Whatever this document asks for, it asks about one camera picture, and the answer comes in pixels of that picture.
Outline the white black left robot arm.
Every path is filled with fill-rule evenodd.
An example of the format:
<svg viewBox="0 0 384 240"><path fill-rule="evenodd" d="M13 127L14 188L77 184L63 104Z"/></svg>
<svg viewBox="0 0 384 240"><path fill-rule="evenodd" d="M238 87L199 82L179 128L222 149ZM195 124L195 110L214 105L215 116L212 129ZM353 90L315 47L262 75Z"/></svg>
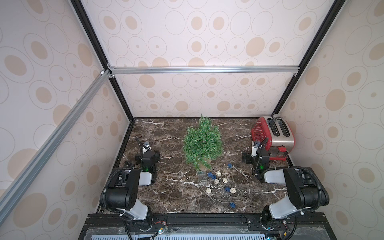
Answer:
<svg viewBox="0 0 384 240"><path fill-rule="evenodd" d="M138 199L138 192L139 187L154 184L160 152L148 150L136 158L140 163L139 169L124 167L113 170L101 193L100 203L105 210L119 214L124 220L151 222L150 207Z"/></svg>

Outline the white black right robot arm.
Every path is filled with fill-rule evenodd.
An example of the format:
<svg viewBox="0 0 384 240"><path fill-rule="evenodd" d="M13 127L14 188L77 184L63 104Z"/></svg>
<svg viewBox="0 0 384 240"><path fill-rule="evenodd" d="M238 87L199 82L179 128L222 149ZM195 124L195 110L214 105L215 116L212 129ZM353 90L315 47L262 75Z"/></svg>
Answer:
<svg viewBox="0 0 384 240"><path fill-rule="evenodd" d="M270 156L265 150L242 153L242 162L252 165L252 175L258 181L285 185L287 196L264 207L261 223L284 220L296 215L315 212L330 202L330 196L310 167L270 167Z"/></svg>

